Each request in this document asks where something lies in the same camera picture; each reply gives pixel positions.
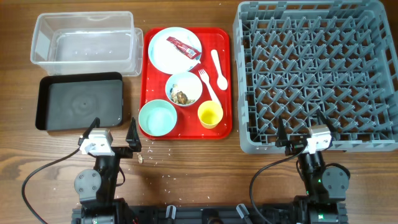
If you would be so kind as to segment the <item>light blue plate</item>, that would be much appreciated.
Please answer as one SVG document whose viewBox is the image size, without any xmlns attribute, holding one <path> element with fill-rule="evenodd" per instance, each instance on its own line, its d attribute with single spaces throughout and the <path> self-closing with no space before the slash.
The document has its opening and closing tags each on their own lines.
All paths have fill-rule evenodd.
<svg viewBox="0 0 398 224">
<path fill-rule="evenodd" d="M 172 43 L 175 40 L 188 46 L 185 53 Z M 150 62 L 156 69 L 169 75 L 192 70 L 201 63 L 202 52 L 198 36 L 182 27 L 161 29 L 151 38 L 148 46 Z"/>
</svg>

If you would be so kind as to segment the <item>food scraps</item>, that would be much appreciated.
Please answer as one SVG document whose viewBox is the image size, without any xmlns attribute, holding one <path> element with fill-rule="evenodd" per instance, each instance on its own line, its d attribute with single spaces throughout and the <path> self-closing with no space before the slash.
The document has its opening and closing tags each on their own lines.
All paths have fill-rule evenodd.
<svg viewBox="0 0 398 224">
<path fill-rule="evenodd" d="M 188 96 L 178 88 L 177 84 L 173 84 L 170 91 L 171 100 L 178 105 L 189 105 L 194 103 L 194 99 L 189 99 Z"/>
</svg>

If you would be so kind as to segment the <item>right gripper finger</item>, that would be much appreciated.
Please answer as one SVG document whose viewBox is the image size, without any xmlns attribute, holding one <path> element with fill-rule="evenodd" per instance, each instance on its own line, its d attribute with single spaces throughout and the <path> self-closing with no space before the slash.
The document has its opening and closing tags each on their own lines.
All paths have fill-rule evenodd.
<svg viewBox="0 0 398 224">
<path fill-rule="evenodd" d="M 287 133 L 285 131 L 283 119 L 280 116 L 278 118 L 278 124 L 279 127 L 277 131 L 277 136 L 278 136 L 277 142 L 287 142 L 288 141 Z"/>
<path fill-rule="evenodd" d="M 320 110 L 317 110 L 316 116 L 317 116 L 319 124 L 326 125 L 331 133 L 336 132 L 336 128 L 332 125 L 331 121 L 329 119 L 325 118 L 325 116 L 323 115 L 323 113 Z"/>
</svg>

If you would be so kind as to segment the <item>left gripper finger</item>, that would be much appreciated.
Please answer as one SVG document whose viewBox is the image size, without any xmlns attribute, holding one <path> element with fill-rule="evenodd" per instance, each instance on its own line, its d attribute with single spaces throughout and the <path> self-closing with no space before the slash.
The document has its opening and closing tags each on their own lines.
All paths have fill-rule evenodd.
<svg viewBox="0 0 398 224">
<path fill-rule="evenodd" d="M 90 124 L 90 126 L 88 127 L 88 129 L 83 133 L 83 135 L 81 136 L 81 138 L 88 138 L 89 134 L 91 133 L 91 131 L 95 128 L 98 128 L 100 126 L 100 119 L 98 117 L 96 117 L 93 122 Z"/>
<path fill-rule="evenodd" d="M 141 152 L 142 144 L 139 139 L 136 120 L 134 117 L 131 118 L 131 123 L 126 135 L 126 142 L 133 152 Z"/>
</svg>

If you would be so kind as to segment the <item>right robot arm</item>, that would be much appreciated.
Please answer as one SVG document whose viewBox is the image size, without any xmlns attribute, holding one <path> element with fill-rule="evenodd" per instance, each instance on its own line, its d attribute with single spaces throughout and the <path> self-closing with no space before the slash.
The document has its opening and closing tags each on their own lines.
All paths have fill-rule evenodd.
<svg viewBox="0 0 398 224">
<path fill-rule="evenodd" d="M 276 146 L 297 159 L 297 169 L 307 194 L 296 196 L 289 206 L 289 223 L 348 223 L 346 191 L 351 174 L 337 163 L 326 164 L 322 152 L 331 148 L 336 128 L 319 110 L 318 124 L 299 140 L 287 137 L 284 122 L 278 118 Z"/>
</svg>

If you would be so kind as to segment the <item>white plastic spoon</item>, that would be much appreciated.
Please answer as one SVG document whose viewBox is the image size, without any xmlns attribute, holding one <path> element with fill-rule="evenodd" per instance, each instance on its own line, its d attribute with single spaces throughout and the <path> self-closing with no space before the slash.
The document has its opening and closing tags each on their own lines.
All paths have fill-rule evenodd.
<svg viewBox="0 0 398 224">
<path fill-rule="evenodd" d="M 226 90 L 228 88 L 228 81 L 227 79 L 223 76 L 223 73 L 221 71 L 221 64 L 220 64 L 220 58 L 218 55 L 218 52 L 216 49 L 211 50 L 211 57 L 213 60 L 213 63 L 215 65 L 218 78 L 217 78 L 217 85 L 220 90 Z"/>
</svg>

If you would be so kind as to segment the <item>red sauce packet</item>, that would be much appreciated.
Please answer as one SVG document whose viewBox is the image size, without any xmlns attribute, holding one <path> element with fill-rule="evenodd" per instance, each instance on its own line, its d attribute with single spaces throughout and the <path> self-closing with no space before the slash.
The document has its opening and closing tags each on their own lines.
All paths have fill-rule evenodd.
<svg viewBox="0 0 398 224">
<path fill-rule="evenodd" d="M 175 37 L 168 37 L 166 41 L 170 42 L 179 52 L 189 59 L 196 59 L 201 55 L 201 52 L 196 48 L 183 43 L 182 41 L 176 39 Z"/>
</svg>

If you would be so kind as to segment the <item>white plastic fork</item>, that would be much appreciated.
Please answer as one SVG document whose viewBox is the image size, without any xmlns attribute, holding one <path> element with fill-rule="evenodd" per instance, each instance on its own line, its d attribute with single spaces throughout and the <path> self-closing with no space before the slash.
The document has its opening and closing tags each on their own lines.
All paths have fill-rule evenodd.
<svg viewBox="0 0 398 224">
<path fill-rule="evenodd" d="M 208 92 L 210 94 L 210 98 L 212 101 L 216 102 L 217 104 L 219 104 L 221 106 L 221 102 L 218 99 L 216 93 L 214 92 L 213 88 L 210 85 L 210 78 L 209 75 L 205 72 L 204 69 L 200 69 L 199 71 L 199 76 L 202 80 L 202 82 L 206 85 Z"/>
</svg>

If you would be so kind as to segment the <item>mint green bowl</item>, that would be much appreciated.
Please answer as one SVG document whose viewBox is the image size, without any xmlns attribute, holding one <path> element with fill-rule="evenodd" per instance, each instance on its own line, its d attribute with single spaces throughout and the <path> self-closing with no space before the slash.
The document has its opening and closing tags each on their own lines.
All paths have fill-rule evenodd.
<svg viewBox="0 0 398 224">
<path fill-rule="evenodd" d="M 165 136 L 177 124 L 177 110 L 165 100 L 152 100 L 139 112 L 139 126 L 150 136 Z"/>
</svg>

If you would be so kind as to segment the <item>yellow plastic cup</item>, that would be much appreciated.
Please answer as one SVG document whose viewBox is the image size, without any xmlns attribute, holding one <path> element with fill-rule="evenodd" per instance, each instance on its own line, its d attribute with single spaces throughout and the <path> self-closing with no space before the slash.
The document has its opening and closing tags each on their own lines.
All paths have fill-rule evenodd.
<svg viewBox="0 0 398 224">
<path fill-rule="evenodd" d="M 223 118 L 223 109 L 215 101 L 204 101 L 198 107 L 198 118 L 201 125 L 206 129 L 215 128 Z"/>
</svg>

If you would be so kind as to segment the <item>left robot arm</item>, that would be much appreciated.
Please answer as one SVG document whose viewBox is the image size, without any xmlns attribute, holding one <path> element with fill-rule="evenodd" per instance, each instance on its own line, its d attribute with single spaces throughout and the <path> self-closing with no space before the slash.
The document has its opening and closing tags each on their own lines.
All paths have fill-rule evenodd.
<svg viewBox="0 0 398 224">
<path fill-rule="evenodd" d="M 100 128 L 95 118 L 78 140 L 79 150 L 95 158 L 92 169 L 85 169 L 75 178 L 74 188 L 79 195 L 80 209 L 72 211 L 72 223 L 138 223 L 138 216 L 123 198 L 115 198 L 118 174 L 122 173 L 121 159 L 131 159 L 141 152 L 142 145 L 137 133 L 136 120 L 126 135 L 127 146 L 113 146 L 110 130 Z"/>
</svg>

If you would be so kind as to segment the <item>light blue bowl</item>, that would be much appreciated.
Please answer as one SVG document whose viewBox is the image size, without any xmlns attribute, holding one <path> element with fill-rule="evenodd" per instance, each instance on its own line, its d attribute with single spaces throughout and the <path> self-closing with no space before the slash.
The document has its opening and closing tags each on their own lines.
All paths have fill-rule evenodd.
<svg viewBox="0 0 398 224">
<path fill-rule="evenodd" d="M 191 103 L 189 105 L 178 105 L 171 100 L 170 91 L 173 84 L 177 84 L 178 88 L 183 91 L 189 99 L 194 99 L 194 103 L 196 103 L 200 99 L 203 91 L 203 85 L 201 84 L 201 80 L 194 73 L 184 72 L 171 75 L 165 84 L 166 96 L 173 104 L 181 107 L 192 106 L 194 103 Z"/>
</svg>

